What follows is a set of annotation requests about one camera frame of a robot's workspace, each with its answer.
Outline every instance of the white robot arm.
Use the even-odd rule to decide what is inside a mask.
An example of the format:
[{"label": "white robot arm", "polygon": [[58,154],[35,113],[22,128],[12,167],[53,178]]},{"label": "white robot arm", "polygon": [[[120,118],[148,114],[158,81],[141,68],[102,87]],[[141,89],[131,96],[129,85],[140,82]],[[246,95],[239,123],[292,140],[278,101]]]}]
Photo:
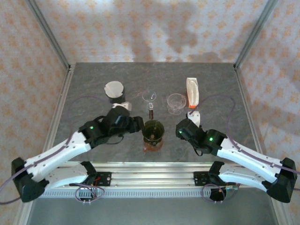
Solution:
[{"label": "white robot arm", "polygon": [[12,175],[28,168],[13,180],[23,202],[30,202],[48,188],[70,183],[93,183],[97,172],[90,162],[82,162],[71,168],[57,169],[73,157],[105,144],[112,136],[140,131],[141,117],[129,116],[130,104],[113,104],[106,116],[86,122],[72,137],[48,151],[26,161],[16,158],[12,162]]},{"label": "white robot arm", "polygon": [[203,186],[209,181],[224,186],[228,182],[234,182],[261,189],[278,201],[290,202],[297,174],[274,165],[296,170],[293,160],[271,158],[234,142],[239,147],[237,149],[225,134],[213,129],[204,132],[201,126],[198,127],[189,118],[177,124],[176,136],[188,141],[197,154],[198,151],[201,155],[212,154],[242,166],[230,166],[215,161],[208,174],[201,173],[197,176],[194,173],[196,185]]}]

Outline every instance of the glass beaker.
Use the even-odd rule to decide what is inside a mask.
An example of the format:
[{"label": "glass beaker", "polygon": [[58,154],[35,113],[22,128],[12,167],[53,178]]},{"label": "glass beaker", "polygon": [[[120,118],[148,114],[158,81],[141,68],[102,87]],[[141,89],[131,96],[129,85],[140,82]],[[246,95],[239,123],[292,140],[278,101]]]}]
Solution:
[{"label": "glass beaker", "polygon": [[165,128],[163,124],[157,120],[149,120],[142,129],[144,140],[144,151],[157,151],[163,145],[163,135]]}]

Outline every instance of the patterned wallpaper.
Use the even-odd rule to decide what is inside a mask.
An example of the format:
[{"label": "patterned wallpaper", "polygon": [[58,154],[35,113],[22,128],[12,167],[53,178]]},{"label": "patterned wallpaper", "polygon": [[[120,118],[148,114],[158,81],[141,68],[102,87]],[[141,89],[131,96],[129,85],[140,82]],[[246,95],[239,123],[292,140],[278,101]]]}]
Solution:
[{"label": "patterned wallpaper", "polygon": [[69,63],[235,62],[267,0],[37,0]]},{"label": "patterned wallpaper", "polygon": [[[0,184],[11,161],[41,152],[65,68],[24,0],[0,4]],[[0,201],[18,196],[13,185]],[[0,206],[0,224],[10,225],[18,202]]]},{"label": "patterned wallpaper", "polygon": [[[258,40],[241,66],[247,101],[263,150],[289,157],[300,171],[300,2],[279,0]],[[300,188],[300,178],[296,184]],[[285,209],[289,224],[299,224],[300,193]]]}]

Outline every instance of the table surface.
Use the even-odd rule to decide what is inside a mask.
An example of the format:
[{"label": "table surface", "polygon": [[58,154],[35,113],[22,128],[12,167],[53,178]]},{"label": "table surface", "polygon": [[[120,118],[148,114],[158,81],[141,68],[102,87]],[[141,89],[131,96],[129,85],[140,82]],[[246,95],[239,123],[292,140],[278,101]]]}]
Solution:
[{"label": "table surface", "polygon": [[[236,108],[230,121],[233,138],[255,150],[246,110],[232,64],[228,63],[77,63],[68,90],[66,102],[60,119],[54,145],[68,137],[67,109],[71,103],[82,96],[99,96],[104,101],[94,98],[82,98],[75,102],[69,117],[74,127],[79,128],[85,122],[100,115],[106,115],[111,108],[105,96],[104,87],[110,81],[120,81],[125,87],[126,100],[132,104],[130,116],[141,116],[149,120],[147,103],[142,98],[145,90],[157,94],[154,104],[154,119],[165,127],[163,146],[157,152],[143,151],[141,132],[126,134],[117,145],[99,145],[71,161],[92,162],[214,162],[224,161],[213,155],[199,157],[192,146],[175,136],[175,127],[185,118],[188,105],[180,115],[171,115],[167,109],[167,98],[173,93],[186,95],[186,78],[196,77],[199,84],[200,99],[215,94],[227,94],[236,101]],[[199,111],[204,130],[216,129],[226,133],[226,120],[233,106],[230,99],[213,97],[204,102]],[[117,142],[113,137],[109,142]]]}]

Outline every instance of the clear glass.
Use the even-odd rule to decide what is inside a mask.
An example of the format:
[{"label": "clear glass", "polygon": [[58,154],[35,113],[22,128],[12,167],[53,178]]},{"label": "clear glass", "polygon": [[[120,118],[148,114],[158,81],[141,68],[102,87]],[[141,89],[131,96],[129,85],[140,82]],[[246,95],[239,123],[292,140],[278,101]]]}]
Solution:
[{"label": "clear glass", "polygon": [[170,114],[179,115],[183,112],[183,108],[187,104],[187,99],[184,95],[181,94],[171,94],[168,97],[168,111]]},{"label": "clear glass", "polygon": [[152,90],[146,90],[142,93],[142,98],[146,102],[153,102],[156,99],[156,93]]}]

